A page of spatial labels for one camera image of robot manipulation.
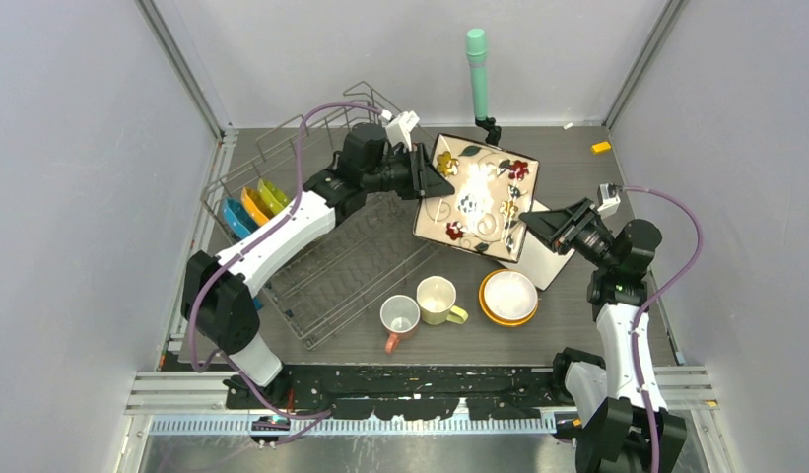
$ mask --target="red mug handle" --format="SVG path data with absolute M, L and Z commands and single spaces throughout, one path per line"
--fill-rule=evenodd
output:
M 390 333 L 389 338 L 386 339 L 386 353 L 392 353 L 398 347 L 398 343 L 401 341 L 401 338 L 398 336 L 397 333 Z

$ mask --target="orange plate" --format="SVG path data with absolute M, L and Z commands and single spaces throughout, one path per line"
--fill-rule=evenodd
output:
M 259 225 L 259 227 L 268 223 L 268 216 L 265 214 L 264 209 L 267 209 L 268 206 L 262 200 L 262 197 L 253 189 L 249 189 L 245 187 L 241 190 L 241 205 L 244 207 L 244 210 L 250 215 L 250 218 L 253 219 L 253 222 Z
M 526 316 L 525 318 L 521 318 L 519 320 L 513 320 L 511 322 L 506 322 L 505 320 L 502 320 L 501 318 L 494 315 L 494 313 L 491 312 L 491 310 L 488 309 L 488 306 L 485 304 L 485 285 L 488 283 L 488 280 L 491 279 L 492 276 L 494 276 L 497 273 L 502 273 L 503 271 L 509 271 L 509 270 L 508 269 L 498 269 L 497 271 L 489 274 L 488 276 L 485 277 L 485 279 L 483 279 L 482 284 L 480 284 L 480 294 L 479 294 L 480 307 L 485 312 L 485 314 L 488 316 L 488 318 L 490 318 L 491 321 L 496 323 L 497 325 L 502 325 L 503 327 L 519 327 L 520 325 L 528 322 L 529 320 L 532 319 L 532 317 L 534 317 L 534 314 L 537 313 L 537 306 L 540 303 L 535 304 L 535 308 L 532 310 L 532 313 L 528 314 L 528 316 Z

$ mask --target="yellow block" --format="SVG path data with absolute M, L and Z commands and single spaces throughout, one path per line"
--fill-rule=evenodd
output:
M 613 149 L 613 147 L 610 146 L 609 141 L 602 141 L 601 143 L 596 143 L 592 145 L 592 154 L 600 155 L 604 152 L 610 151 L 611 149 Z

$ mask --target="metal frame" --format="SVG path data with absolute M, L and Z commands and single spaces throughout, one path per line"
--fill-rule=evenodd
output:
M 533 369 L 536 372 L 551 372 L 551 368 Z M 722 418 L 714 391 L 703 367 L 656 367 L 656 381 L 660 392 L 672 411 L 688 411 L 696 431 L 689 439 L 696 439 L 703 448 L 708 466 L 715 472 L 735 471 L 729 449 L 723 440 Z M 122 448 L 114 468 L 117 473 L 136 473 L 145 452 L 148 437 L 152 435 L 247 435 L 253 420 L 258 416 L 272 415 L 268 409 L 229 410 L 225 407 L 227 387 L 222 381 L 229 372 L 138 372 L 125 409 L 126 425 Z M 551 416 L 569 414 L 575 407 L 563 406 L 541 409 L 542 425 L 512 423 L 497 424 L 470 422 L 462 419 L 467 413 L 460 402 L 451 424 L 460 426 L 453 434 L 511 434 L 544 432 L 551 429 Z M 514 432 L 517 426 L 521 429 Z M 357 430 L 367 435 L 418 435 L 423 433 L 423 421 L 379 423 L 378 421 L 326 420 L 310 435 L 353 435 Z
M 680 12 L 687 3 L 688 0 L 668 0 L 668 3 L 665 4 L 665 8 L 662 10 L 659 19 L 656 21 L 656 24 L 653 25 L 653 29 L 647 36 L 647 41 L 639 57 L 637 57 L 634 66 L 631 68 L 631 72 L 628 73 L 625 84 L 622 85 L 622 89 L 613 101 L 613 106 L 610 108 L 610 112 L 607 113 L 607 118 L 602 122 L 602 125 L 608 130 L 613 129 L 616 120 L 631 98 L 642 74 L 644 74 L 647 66 L 650 65 L 650 62 L 659 50 L 659 46 L 661 46 L 662 42 L 668 37 L 668 33 L 670 33 L 671 28 L 674 26 L 674 22 L 676 22 Z
M 343 91 L 342 96 L 342 101 L 355 101 L 398 113 L 403 111 L 366 81 L 361 81 L 346 89 Z M 327 152 L 331 154 L 340 149 L 341 143 L 339 139 L 342 139 L 336 139 L 333 133 L 346 132 L 361 122 L 378 123 L 378 120 L 379 118 L 372 113 L 363 110 L 350 110 L 347 107 L 338 107 L 321 113 L 319 117 L 306 124 L 303 135 L 303 150 L 307 151 L 317 143 L 328 143 Z M 288 166 L 293 169 L 298 139 L 297 133 L 293 130 L 299 128 L 302 121 L 303 115 L 297 114 L 262 133 L 255 140 L 258 155 L 244 160 L 233 169 L 226 169 L 225 172 L 211 177 L 207 184 L 204 185 L 201 191 L 201 205 L 219 226 L 227 244 L 234 244 L 236 236 L 221 217 L 220 203 L 222 199 L 224 197 L 238 198 L 243 187 L 251 185 L 255 187 L 255 180 L 249 181 L 251 178 L 264 178 L 264 176 L 281 166 Z M 292 130 L 292 133 L 282 136 L 285 130 Z M 435 138 L 419 125 L 416 126 L 414 131 L 414 134 L 416 133 L 424 138 L 426 142 L 433 142 Z
M 198 86 L 198 81 L 195 80 L 192 69 L 189 68 L 189 65 L 183 58 L 183 53 L 172 37 L 167 23 L 164 21 L 160 10 L 158 10 L 158 6 L 155 4 L 154 0 L 134 0 L 134 3 L 137 4 L 137 7 L 140 8 L 140 11 L 146 18 L 146 23 L 152 29 L 152 33 L 155 34 L 161 49 L 171 63 L 172 69 L 174 69 L 175 74 L 177 74 L 177 77 L 180 79 L 181 85 L 186 89 L 192 101 L 195 102 L 195 107 L 198 108 L 198 112 L 201 113 L 207 127 L 213 133 L 213 136 L 217 139 L 221 138 L 224 134 L 224 128 L 219 123 L 216 114 L 207 102 L 207 98 L 204 97 L 201 87 Z

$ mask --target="teal cap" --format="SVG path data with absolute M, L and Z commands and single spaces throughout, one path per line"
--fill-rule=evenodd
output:
M 471 64 L 482 64 L 488 55 L 488 42 L 485 38 L 485 30 L 475 28 L 468 32 L 465 39 L 465 52 L 468 54 L 468 62 Z

